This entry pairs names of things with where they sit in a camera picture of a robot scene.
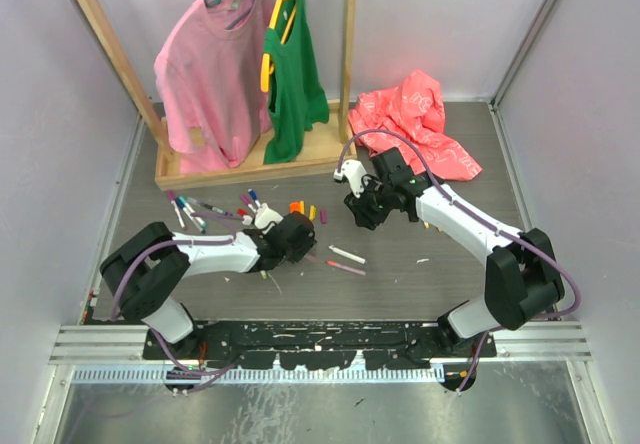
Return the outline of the grey capped white marker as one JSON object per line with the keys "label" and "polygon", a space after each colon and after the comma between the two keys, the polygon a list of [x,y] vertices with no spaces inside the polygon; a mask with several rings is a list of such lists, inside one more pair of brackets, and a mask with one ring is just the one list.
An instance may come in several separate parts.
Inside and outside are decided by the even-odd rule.
{"label": "grey capped white marker", "polygon": [[342,257],[344,257],[346,259],[349,259],[349,260],[351,260],[353,262],[356,262],[358,264],[364,265],[367,262],[367,260],[365,258],[363,258],[361,256],[358,256],[358,255],[356,255],[354,253],[351,253],[349,251],[343,250],[341,248],[338,248],[338,247],[336,247],[334,245],[329,245],[328,249],[331,250],[333,253],[335,253],[335,254],[337,254],[339,256],[342,256]]}

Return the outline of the pink pen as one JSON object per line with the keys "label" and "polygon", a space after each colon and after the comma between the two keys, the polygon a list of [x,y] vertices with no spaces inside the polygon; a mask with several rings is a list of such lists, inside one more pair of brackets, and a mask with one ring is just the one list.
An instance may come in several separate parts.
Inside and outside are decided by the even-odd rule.
{"label": "pink pen", "polygon": [[360,275],[360,276],[365,276],[367,274],[365,270],[357,269],[357,268],[354,268],[352,266],[348,266],[348,265],[345,265],[345,264],[342,264],[342,263],[339,263],[339,262],[335,262],[335,261],[332,261],[332,260],[326,260],[325,262],[326,262],[327,265],[329,265],[329,266],[331,266],[333,268],[336,268],[336,269],[340,269],[340,270],[345,271],[345,272],[349,272],[349,273]]}

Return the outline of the orange highlighter cap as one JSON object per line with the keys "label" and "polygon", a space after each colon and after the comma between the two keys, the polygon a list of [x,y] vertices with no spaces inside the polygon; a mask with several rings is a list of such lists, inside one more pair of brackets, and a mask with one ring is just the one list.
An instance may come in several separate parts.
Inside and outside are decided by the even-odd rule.
{"label": "orange highlighter cap", "polygon": [[291,202],[289,204],[289,211],[290,212],[299,212],[299,213],[303,213],[302,210],[302,206],[301,206],[302,202],[301,201],[294,201]]}

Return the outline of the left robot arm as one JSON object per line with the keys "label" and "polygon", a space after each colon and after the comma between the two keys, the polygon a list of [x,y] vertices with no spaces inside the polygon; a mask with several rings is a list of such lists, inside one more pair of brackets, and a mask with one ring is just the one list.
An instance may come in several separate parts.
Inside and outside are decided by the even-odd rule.
{"label": "left robot arm", "polygon": [[153,222],[112,252],[100,273],[113,296],[111,320],[141,321],[164,339],[178,360],[194,357],[200,336],[186,308],[172,298],[186,277],[271,271],[297,263],[316,244],[313,223],[299,212],[284,216],[266,207],[252,226],[231,235],[174,233]]}

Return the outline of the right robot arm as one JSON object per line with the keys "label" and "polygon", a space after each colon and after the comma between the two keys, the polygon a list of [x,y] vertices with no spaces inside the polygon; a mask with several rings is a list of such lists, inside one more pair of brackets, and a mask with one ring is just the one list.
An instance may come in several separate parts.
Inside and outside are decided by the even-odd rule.
{"label": "right robot arm", "polygon": [[444,231],[474,256],[484,269],[484,290],[437,320],[444,354],[459,358],[474,337],[494,328],[517,330],[565,295],[561,273],[547,234],[508,226],[458,196],[430,171],[417,174],[399,149],[375,156],[373,173],[356,159],[341,161],[334,179],[347,183],[344,199],[357,226],[369,230],[398,210],[412,222]]}

